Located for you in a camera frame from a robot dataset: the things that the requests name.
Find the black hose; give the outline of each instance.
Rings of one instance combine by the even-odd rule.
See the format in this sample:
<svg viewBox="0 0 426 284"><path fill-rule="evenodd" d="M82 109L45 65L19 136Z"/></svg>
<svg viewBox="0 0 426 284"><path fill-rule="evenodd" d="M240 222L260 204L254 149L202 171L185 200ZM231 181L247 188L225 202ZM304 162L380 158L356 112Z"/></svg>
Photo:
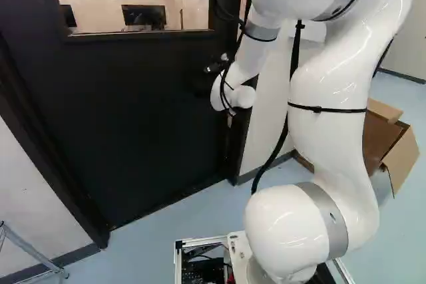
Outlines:
<svg viewBox="0 0 426 284"><path fill-rule="evenodd" d="M300 36L302 33L302 29L305 27L305 25L302 24L302 20L298 20L298 24L296 25L296 34L294 36L293 41L293 49L292 49L292 59L290 63L290 80L293 77L294 72L299 67L299 53L300 53ZM256 174L256 177L253 180L252 183L252 194L255 194L258 190L258 184L260 181L260 178L264 175L266 170L270 168L272 165L272 162L276 159L277 155L280 153L280 150L282 149L282 146L284 145L284 142L286 141L288 135L288 113L286 114L286 120L284 121L284 126L282 128L280 138L278 139L278 142L272 151L270 157L266 160L263 166L260 167L258 173Z"/></svg>

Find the open cardboard box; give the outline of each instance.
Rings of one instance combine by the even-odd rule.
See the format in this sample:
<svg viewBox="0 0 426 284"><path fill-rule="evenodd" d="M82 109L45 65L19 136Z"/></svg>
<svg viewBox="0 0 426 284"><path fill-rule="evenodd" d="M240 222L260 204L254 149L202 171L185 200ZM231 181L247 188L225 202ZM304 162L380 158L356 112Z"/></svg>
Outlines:
<svg viewBox="0 0 426 284"><path fill-rule="evenodd" d="M393 197L407 179L420 152L409 124L399 121L402 110L368 99L363 132L363 155L370 177L377 169L387 170ZM295 159L309 171L314 166L296 153Z"/></svg>

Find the light blue floor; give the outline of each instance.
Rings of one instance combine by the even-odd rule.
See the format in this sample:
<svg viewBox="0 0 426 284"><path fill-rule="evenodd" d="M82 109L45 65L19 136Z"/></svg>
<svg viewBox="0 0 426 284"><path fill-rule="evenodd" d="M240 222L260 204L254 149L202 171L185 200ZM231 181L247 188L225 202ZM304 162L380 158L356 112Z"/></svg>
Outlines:
<svg viewBox="0 0 426 284"><path fill-rule="evenodd" d="M378 74L371 97L405 111L421 151L426 145L426 86ZM422 155L396 200L386 203L376 238L344 262L358 284L426 283L426 161ZM311 174L293 160L266 173L260 187L308 181ZM67 267L66 284L174 282L176 239L225 235L242 229L250 185L220 182L112 233L106 251Z"/></svg>

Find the white wall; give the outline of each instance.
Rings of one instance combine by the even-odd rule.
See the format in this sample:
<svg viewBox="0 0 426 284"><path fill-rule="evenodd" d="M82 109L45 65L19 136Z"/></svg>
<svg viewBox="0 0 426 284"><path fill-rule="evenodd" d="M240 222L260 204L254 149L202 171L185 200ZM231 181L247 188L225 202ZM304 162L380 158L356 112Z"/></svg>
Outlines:
<svg viewBox="0 0 426 284"><path fill-rule="evenodd" d="M381 67L426 80L426 0L413 0Z"/></svg>
<svg viewBox="0 0 426 284"><path fill-rule="evenodd" d="M92 243L0 117L0 219L54 258ZM5 240L0 277L38 264Z"/></svg>
<svg viewBox="0 0 426 284"><path fill-rule="evenodd" d="M286 119L288 78L292 54L295 21L285 21L268 57L257 85L257 99L253 106L242 158L240 175L260 167L270 156L280 137ZM323 23L311 23L302 31L300 65L321 51L325 37ZM293 150L291 138L287 138L280 155Z"/></svg>

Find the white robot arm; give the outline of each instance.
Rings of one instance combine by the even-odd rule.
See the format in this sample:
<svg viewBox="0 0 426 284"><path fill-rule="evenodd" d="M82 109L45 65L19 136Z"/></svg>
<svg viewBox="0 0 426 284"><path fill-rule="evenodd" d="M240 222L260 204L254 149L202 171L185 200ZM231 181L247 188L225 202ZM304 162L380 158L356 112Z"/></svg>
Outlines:
<svg viewBox="0 0 426 284"><path fill-rule="evenodd" d="M313 182L268 188L246 207L246 235L257 263L276 283L303 283L316 265L362 246L379 227L363 162L362 134L371 78L411 0L252 0L246 33L226 76L231 106L251 107L242 86L256 76L282 21L326 21L325 49L294 73L288 123L296 149L315 167ZM216 110L220 77L210 100Z"/></svg>

